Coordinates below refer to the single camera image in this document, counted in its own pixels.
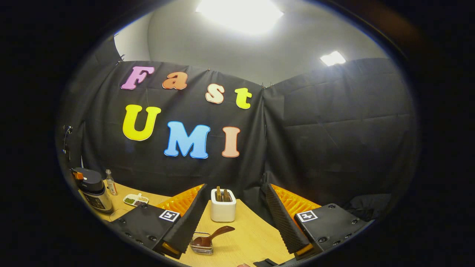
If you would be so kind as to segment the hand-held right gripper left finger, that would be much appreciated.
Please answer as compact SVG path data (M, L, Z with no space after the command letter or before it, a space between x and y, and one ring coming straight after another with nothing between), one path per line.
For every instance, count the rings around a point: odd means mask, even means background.
M179 259L185 253L207 206L207 184L182 192L156 207L140 204L109 223L127 240Z

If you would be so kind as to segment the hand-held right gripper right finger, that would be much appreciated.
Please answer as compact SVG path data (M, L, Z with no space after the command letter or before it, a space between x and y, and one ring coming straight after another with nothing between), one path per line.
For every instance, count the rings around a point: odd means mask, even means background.
M337 203L319 204L269 182L263 191L275 228L295 260L343 245L374 222Z

